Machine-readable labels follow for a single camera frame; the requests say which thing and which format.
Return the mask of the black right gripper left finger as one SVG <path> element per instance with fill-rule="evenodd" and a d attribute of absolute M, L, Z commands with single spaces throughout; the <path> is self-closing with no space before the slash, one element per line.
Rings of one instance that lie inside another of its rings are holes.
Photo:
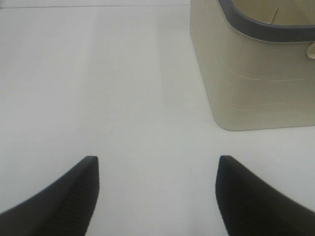
<path fill-rule="evenodd" d="M 98 157 L 86 156 L 45 189 L 1 213 L 0 234 L 84 236 L 98 195 Z"/>

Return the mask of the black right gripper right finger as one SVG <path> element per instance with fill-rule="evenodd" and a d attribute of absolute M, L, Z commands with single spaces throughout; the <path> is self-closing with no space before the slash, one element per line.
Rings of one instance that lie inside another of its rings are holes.
<path fill-rule="evenodd" d="M 313 236 L 315 213 L 263 181 L 232 156 L 221 156 L 217 204 L 230 236 Z"/>

